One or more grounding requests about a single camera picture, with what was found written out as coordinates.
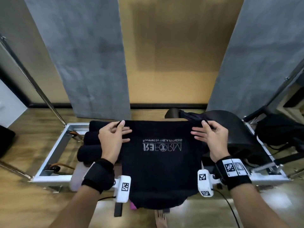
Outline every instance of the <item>reform logo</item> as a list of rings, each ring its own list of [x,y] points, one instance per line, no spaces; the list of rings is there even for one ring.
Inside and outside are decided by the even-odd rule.
[[[143,143],[144,151],[181,151],[181,142],[178,143]]]

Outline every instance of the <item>gray panel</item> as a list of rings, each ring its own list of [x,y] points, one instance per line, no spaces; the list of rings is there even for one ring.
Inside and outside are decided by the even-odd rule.
[[[244,0],[207,110],[243,117],[304,57],[304,0]]]
[[[25,0],[77,117],[130,119],[117,0]]]
[[[52,103],[68,103],[62,81],[24,0],[0,0],[0,33]],[[44,103],[6,51],[0,68],[33,103]]]

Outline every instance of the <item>forearm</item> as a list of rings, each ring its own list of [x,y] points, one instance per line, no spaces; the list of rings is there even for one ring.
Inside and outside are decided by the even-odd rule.
[[[230,193],[245,228],[288,227],[265,203],[252,184],[239,185]]]
[[[100,192],[86,185],[81,186],[49,228],[88,227],[99,198]]]

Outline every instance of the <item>white wall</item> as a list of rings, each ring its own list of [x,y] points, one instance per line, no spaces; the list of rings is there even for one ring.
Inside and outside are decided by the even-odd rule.
[[[9,127],[27,107],[0,80],[0,125]]]

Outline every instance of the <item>left hand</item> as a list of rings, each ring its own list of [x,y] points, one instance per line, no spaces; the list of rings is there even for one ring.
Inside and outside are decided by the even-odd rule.
[[[121,121],[121,123],[116,128],[115,126],[117,123],[118,122],[111,122],[108,125],[102,127],[99,130],[98,135],[102,149],[101,158],[104,158],[113,164],[115,164],[117,161],[122,143],[130,141],[130,138],[122,139],[122,135],[132,132],[130,128],[124,127],[124,120]]]

